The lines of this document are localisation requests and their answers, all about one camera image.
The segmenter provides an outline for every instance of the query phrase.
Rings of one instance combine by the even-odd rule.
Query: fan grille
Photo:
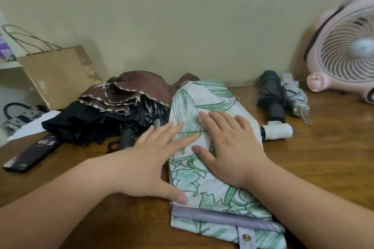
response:
[[[374,38],[374,8],[351,14],[335,24],[319,49],[319,63],[329,76],[345,82],[374,81],[374,55],[354,58],[351,44],[360,38]]]

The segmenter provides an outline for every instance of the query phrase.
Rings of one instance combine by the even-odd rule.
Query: smartphone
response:
[[[19,156],[9,160],[3,165],[3,169],[6,171],[25,173],[41,162],[62,143],[62,139],[48,134],[41,140],[34,143],[28,149],[21,152]]]

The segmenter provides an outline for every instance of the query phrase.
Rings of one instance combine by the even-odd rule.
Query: white shelf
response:
[[[17,68],[17,67],[21,67],[21,64],[17,61],[0,63],[0,70],[3,68]]]

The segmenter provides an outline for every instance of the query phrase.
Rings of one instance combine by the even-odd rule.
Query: wooden table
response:
[[[255,104],[252,86],[230,88],[260,122],[265,115]],[[289,113],[294,130],[288,140],[265,142],[271,160],[295,175],[354,203],[374,209],[374,105],[352,94],[307,92],[313,126]],[[0,148],[4,164],[44,133],[9,142]],[[0,171],[0,206],[3,206],[90,157],[103,155],[102,146],[87,148],[64,143],[26,174]],[[299,248],[293,240],[289,247]],[[75,228],[62,248],[237,248],[235,244],[170,227],[169,202],[159,198],[133,198],[115,194],[104,199]]]

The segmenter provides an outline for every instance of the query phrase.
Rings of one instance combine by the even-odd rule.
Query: finger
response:
[[[199,137],[200,133],[194,133],[191,136],[180,138],[175,140],[174,142],[168,143],[165,146],[165,161],[177,151],[196,141]]]
[[[199,116],[203,120],[205,127],[208,130],[208,133],[210,133],[212,136],[213,140],[222,133],[221,129],[218,127],[215,121],[208,116],[208,114],[200,111]]]
[[[147,141],[151,141],[151,140],[155,140],[158,138],[159,135],[161,135],[165,130],[167,130],[168,128],[170,128],[171,126],[173,125],[173,122],[170,121],[168,122],[167,124],[163,125],[162,127],[160,128],[157,128],[157,130],[155,130],[149,137],[148,137],[148,140]]]
[[[245,131],[247,131],[249,133],[253,133],[253,128],[252,128],[250,122],[246,118],[244,118],[244,117],[242,117],[240,115],[236,115],[235,119],[239,123],[240,127],[243,130],[245,130]]]
[[[208,115],[216,122],[216,124],[222,131],[232,129],[230,125],[227,123],[226,119],[221,114],[210,111]]]
[[[187,197],[182,190],[162,180],[160,180],[160,182],[158,182],[154,187],[153,195],[156,197],[169,199],[177,202],[178,204],[187,204]]]
[[[227,114],[226,112],[222,112],[222,111],[218,111],[218,114],[222,115],[222,117],[226,119],[227,123],[234,130],[241,129],[238,121],[236,121],[236,119],[233,116],[231,116],[230,114]]]
[[[144,143],[147,138],[149,137],[150,134],[152,134],[152,132],[154,131],[154,126],[150,126],[148,128],[147,131],[145,131],[137,140],[137,142],[135,143],[135,146],[138,146],[138,145],[141,145],[142,143]]]
[[[168,128],[157,138],[157,145],[164,146],[183,128],[184,122]]]
[[[216,158],[206,148],[202,146],[193,146],[192,151],[200,157],[204,164],[212,171],[215,170]]]

